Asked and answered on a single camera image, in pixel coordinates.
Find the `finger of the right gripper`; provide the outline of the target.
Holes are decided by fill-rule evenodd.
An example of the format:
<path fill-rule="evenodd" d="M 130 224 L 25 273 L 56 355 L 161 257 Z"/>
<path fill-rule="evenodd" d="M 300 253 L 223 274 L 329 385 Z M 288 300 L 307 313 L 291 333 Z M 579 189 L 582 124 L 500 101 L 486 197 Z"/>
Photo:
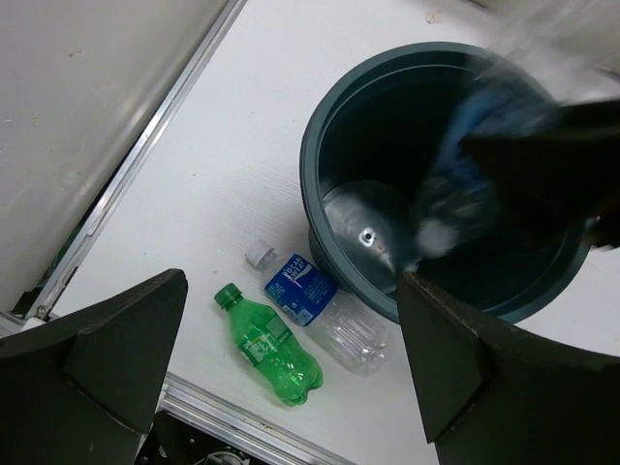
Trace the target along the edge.
<path fill-rule="evenodd" d="M 547 242 L 591 219 L 587 242 L 618 247 L 618 100 L 563 106 L 554 127 L 531 136 L 472 134 L 460 146 L 533 240 Z"/>

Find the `green plastic soda bottle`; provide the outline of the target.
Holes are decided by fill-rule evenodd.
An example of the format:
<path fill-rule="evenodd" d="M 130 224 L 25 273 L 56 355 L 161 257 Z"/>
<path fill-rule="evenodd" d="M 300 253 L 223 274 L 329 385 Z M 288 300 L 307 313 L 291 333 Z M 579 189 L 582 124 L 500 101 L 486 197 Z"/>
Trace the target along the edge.
<path fill-rule="evenodd" d="M 247 299 L 233 283 L 224 286 L 214 301 L 228 317 L 232 341 L 288 406 L 300 406 L 311 391 L 320 388 L 320 364 L 298 342 L 270 306 Z"/>

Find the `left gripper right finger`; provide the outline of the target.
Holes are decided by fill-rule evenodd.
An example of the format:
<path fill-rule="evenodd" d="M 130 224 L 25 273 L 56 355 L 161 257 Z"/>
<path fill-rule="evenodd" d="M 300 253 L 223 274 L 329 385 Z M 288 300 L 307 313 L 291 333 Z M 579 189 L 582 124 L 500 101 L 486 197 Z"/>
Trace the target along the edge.
<path fill-rule="evenodd" d="M 615 464 L 619 360 L 489 316 L 406 274 L 397 307 L 442 464 Z"/>

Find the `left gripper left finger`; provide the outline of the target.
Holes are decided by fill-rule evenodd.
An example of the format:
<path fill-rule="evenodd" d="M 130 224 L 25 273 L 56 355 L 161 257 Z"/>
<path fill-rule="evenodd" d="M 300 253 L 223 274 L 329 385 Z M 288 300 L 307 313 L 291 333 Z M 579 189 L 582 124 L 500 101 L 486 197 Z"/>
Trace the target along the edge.
<path fill-rule="evenodd" d="M 168 269 L 1 341 L 4 464 L 130 464 L 151 427 L 188 281 Z"/>

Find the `clear bottle blue label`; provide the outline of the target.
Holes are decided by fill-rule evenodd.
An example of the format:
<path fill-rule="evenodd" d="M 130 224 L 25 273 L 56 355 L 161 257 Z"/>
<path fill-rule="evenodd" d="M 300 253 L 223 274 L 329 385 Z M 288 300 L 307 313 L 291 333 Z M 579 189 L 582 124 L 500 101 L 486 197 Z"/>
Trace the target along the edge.
<path fill-rule="evenodd" d="M 429 173 L 411 207 L 415 249 L 438 259 L 491 233 L 500 207 L 491 181 L 460 147 L 467 136 L 529 136 L 557 121 L 557 105 L 538 82 L 505 58 L 472 58 Z"/>

